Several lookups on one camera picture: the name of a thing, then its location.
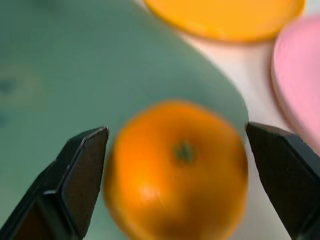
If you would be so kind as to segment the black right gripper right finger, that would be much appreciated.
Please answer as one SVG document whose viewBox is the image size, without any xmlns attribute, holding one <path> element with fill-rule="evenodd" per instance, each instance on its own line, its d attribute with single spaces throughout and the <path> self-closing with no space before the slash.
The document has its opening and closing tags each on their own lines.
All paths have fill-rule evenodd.
<svg viewBox="0 0 320 240">
<path fill-rule="evenodd" d="M 320 157 L 295 133 L 258 122 L 245 131 L 259 179 L 293 240 L 320 238 Z"/>
</svg>

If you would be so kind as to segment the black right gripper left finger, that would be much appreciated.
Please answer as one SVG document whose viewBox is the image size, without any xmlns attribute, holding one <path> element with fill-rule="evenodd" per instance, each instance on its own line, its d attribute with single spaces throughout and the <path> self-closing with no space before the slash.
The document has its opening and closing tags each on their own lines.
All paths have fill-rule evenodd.
<svg viewBox="0 0 320 240">
<path fill-rule="evenodd" d="M 2 240 L 82 240 L 101 188 L 109 129 L 70 138 L 0 229 Z"/>
</svg>

